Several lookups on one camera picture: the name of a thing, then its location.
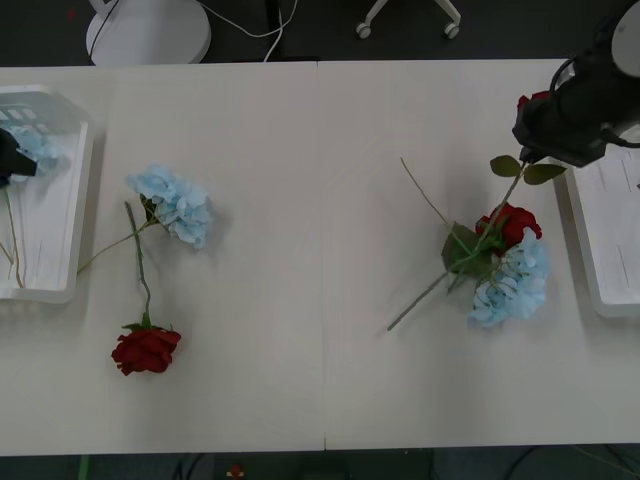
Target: cable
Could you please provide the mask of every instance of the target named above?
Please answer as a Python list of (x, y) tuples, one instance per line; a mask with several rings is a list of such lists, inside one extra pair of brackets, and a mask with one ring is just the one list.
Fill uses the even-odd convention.
[(611, 445), (604, 445), (604, 448), (616, 459), (620, 464), (622, 464), (627, 470), (635, 472), (635, 470), (629, 465), (629, 463), (619, 454)]
[(96, 36), (93, 38), (93, 42), (91, 43), (91, 48), (89, 49), (89, 65), (91, 65), (91, 62), (93, 62), (93, 49), (96, 46), (96, 40), (98, 40), (98, 37), (100, 36), (100, 32), (102, 32), (102, 29), (107, 24), (107, 20), (109, 20), (109, 17), (111, 16), (111, 14), (116, 9), (119, 3), (120, 3), (120, 0), (115, 1), (115, 3), (113, 4), (113, 7), (111, 7), (111, 10), (109, 10), (109, 13), (107, 13), (107, 16), (104, 17), (104, 20), (102, 21), (102, 25), (100, 25), (100, 28), (98, 29), (98, 33), (96, 33)]
[(510, 480), (511, 477), (513, 476), (513, 473), (516, 471), (516, 469), (518, 468), (518, 466), (529, 456), (531, 455), (533, 452), (535, 452), (538, 448), (540, 447), (531, 447), (527, 450), (525, 450), (522, 455), (520, 455), (518, 458), (516, 458), (516, 461), (513, 462), (511, 464), (511, 466), (509, 467), (509, 469), (505, 472), (504, 476), (502, 477), (502, 480)]
[(89, 478), (89, 455), (80, 456), (80, 466), (78, 467), (78, 480), (88, 480)]
[(199, 453), (198, 456), (193, 460), (193, 463), (189, 467), (189, 470), (187, 470), (187, 476), (185, 477), (185, 480), (191, 480), (191, 475), (193, 475), (193, 472), (195, 471), (196, 466), (198, 466), (200, 460), (202, 460), (202, 457), (204, 457), (204, 453)]
[(184, 476), (182, 475), (182, 464), (185, 459), (186, 457), (178, 462), (175, 470), (173, 471), (173, 475), (171, 476), (171, 480), (184, 480)]
[(599, 457), (598, 455), (594, 455), (591, 452), (587, 452), (586, 450), (576, 446), (576, 445), (572, 445), (573, 448), (575, 448), (576, 450), (578, 450), (580, 453), (582, 453), (583, 455), (586, 455), (587, 457), (591, 457), (594, 460), (597, 460), (601, 463), (606, 463), (607, 465), (609, 465), (610, 467), (616, 468), (618, 470), (620, 470), (621, 472), (625, 472), (628, 473), (629, 475), (635, 477), (635, 478), (640, 478), (640, 474), (637, 474), (636, 472), (632, 471), (632, 470), (627, 470), (626, 468), (621, 467), (620, 465), (618, 465), (617, 463), (613, 463), (610, 462), (609, 460)]
[(289, 15), (289, 19), (284, 22), (284, 25), (282, 25), (281, 22), (281, 26), (280, 28), (273, 30), (271, 32), (268, 33), (263, 33), (260, 35), (256, 35), (254, 33), (248, 32), (247, 30), (245, 30), (244, 28), (242, 28), (240, 25), (238, 25), (237, 23), (233, 23), (231, 20), (229, 20), (228, 18), (223, 17), (222, 15), (220, 15), (218, 12), (216, 12), (215, 10), (213, 10), (211, 7), (206, 6), (204, 3), (202, 2), (198, 2), (202, 8), (204, 8), (205, 10), (210, 11), (211, 13), (213, 13), (216, 17), (218, 17), (220, 20), (223, 20), (225, 22), (227, 22), (229, 25), (236, 27), (238, 30), (240, 30), (242, 33), (244, 33), (245, 35), (248, 35), (252, 38), (264, 38), (264, 37), (268, 37), (269, 35), (273, 35), (274, 33), (277, 32), (282, 32), (282, 30), (284, 30), (284, 27), (286, 27), (287, 25), (289, 25), (289, 22), (291, 22), (291, 19), (293, 18), (293, 15), (296, 13), (296, 8), (298, 7), (298, 0), (294, 0), (293, 2), (293, 9), (291, 10), (291, 15)]
[(276, 41), (273, 42), (273, 45), (271, 45), (271, 48), (267, 52), (267, 56), (264, 57), (264, 60), (262, 63), (267, 63), (267, 60), (269, 60), (271, 53), (275, 50), (276, 45), (278, 45), (278, 42), (282, 38), (282, 32), (284, 32), (284, 26), (282, 25), (282, 12), (280, 11), (280, 8), (278, 8), (278, 19), (280, 21), (280, 33), (278, 33), (278, 36), (276, 37)]

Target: flower bouquet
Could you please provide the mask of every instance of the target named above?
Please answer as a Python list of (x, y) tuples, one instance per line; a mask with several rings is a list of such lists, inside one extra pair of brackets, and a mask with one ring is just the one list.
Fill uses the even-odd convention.
[(444, 272), (416, 298), (387, 328), (392, 330), (440, 282), (455, 275), (448, 292), (467, 279), (475, 280), (473, 307), (469, 318), (483, 327), (492, 327), (510, 317), (527, 319), (545, 301), (549, 276), (547, 250), (542, 228), (533, 213), (509, 204), (509, 197), (521, 180), (541, 185), (565, 168), (553, 164), (519, 162), (508, 155), (491, 160), (494, 174), (513, 178), (500, 204), (482, 216), (473, 228), (449, 222), (429, 200), (407, 168), (402, 165), (431, 208), (449, 229), (442, 248)]

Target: white stand base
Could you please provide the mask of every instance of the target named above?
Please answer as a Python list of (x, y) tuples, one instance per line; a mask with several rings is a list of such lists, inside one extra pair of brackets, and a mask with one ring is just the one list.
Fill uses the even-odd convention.
[[(87, 52), (103, 21), (100, 15), (91, 21)], [(209, 19), (195, 0), (121, 0), (100, 32), (92, 61), (104, 67), (199, 63), (210, 43)]]

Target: green leaf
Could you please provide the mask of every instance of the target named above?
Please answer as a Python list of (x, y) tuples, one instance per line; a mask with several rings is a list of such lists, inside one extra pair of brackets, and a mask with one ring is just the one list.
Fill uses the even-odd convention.
[[(480, 240), (479, 235), (464, 225), (454, 223), (452, 230), (458, 237), (458, 240), (464, 243), (469, 251), (473, 251), (478, 240)], [(444, 242), (444, 247), (442, 248), (442, 261), (447, 271), (451, 273), (458, 273), (462, 271), (464, 267), (464, 272), (469, 275), (482, 275), (491, 268), (491, 252), (489, 250), (478, 252), (467, 262), (454, 266), (457, 262), (469, 256), (462, 245), (458, 243), (458, 240), (456, 240), (452, 234), (449, 234), (447, 240)]]
[(125, 330), (131, 330), (132, 332), (144, 330), (144, 328), (142, 328), (142, 325), (140, 325), (139, 323), (130, 323), (129, 325), (123, 325), (122, 328), (124, 328)]
[(520, 162), (510, 155), (500, 155), (491, 160), (491, 171), (499, 177), (517, 177), (520, 173)]
[(529, 185), (542, 185), (544, 182), (562, 175), (566, 170), (560, 165), (551, 165), (549, 163), (531, 165), (524, 171), (524, 181)]
[(140, 194), (140, 203), (142, 203), (142, 207), (144, 208), (144, 214), (147, 217), (147, 223), (149, 225), (155, 225), (158, 223), (158, 218), (156, 217), (156, 205), (150, 198), (145, 197)]
[(142, 314), (142, 322), (140, 322), (140, 326), (145, 330), (151, 328), (151, 317), (149, 317), (147, 312)]

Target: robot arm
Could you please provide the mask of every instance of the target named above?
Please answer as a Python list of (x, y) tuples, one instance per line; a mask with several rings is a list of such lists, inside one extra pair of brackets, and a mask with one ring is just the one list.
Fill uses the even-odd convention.
[(560, 67), (547, 98), (518, 110), (521, 160), (551, 156), (582, 167), (603, 157), (608, 143), (640, 148), (619, 136), (640, 122), (639, 48), (640, 0), (633, 0), (601, 22), (591, 48)]

